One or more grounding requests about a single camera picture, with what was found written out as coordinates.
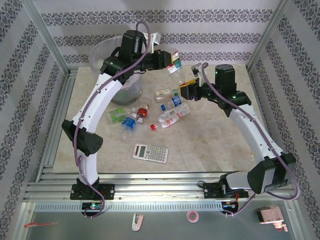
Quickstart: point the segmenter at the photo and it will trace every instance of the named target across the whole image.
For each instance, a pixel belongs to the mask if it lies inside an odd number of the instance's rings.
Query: beige tabletop
[[[233,65],[237,89],[245,92],[261,121],[261,115],[245,65]],[[182,68],[187,80],[194,78],[191,66]],[[215,66],[206,69],[209,80],[214,83]],[[154,92],[162,89],[175,89],[166,70],[147,71],[142,75],[143,97],[152,100],[149,116],[143,124],[137,123],[132,139],[127,143],[116,139],[121,124],[108,125],[103,114],[96,134],[103,137],[103,145],[97,154],[99,173],[110,172],[170,172],[170,171],[244,171],[254,167],[252,151],[238,127],[215,103],[206,99],[187,101],[190,114],[168,128],[152,131],[150,124],[163,112],[160,104],[155,104]],[[92,91],[94,79],[89,67],[80,67],[77,72],[66,119],[71,120],[79,111]],[[110,103],[106,112],[121,106]],[[132,157],[136,143],[168,148],[166,164],[148,162]],[[54,173],[77,173],[72,142],[62,132],[55,157]]]

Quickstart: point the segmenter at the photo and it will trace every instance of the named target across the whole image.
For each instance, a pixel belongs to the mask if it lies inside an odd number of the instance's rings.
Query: patterned wallpaper
[[[292,1],[251,73],[269,132],[296,157],[312,239],[320,239],[319,19],[320,1]]]
[[[18,0],[0,3],[0,240],[33,181],[64,76]]]
[[[70,68],[88,66],[93,46],[146,21],[185,64],[245,63],[280,0],[38,0],[35,4]]]

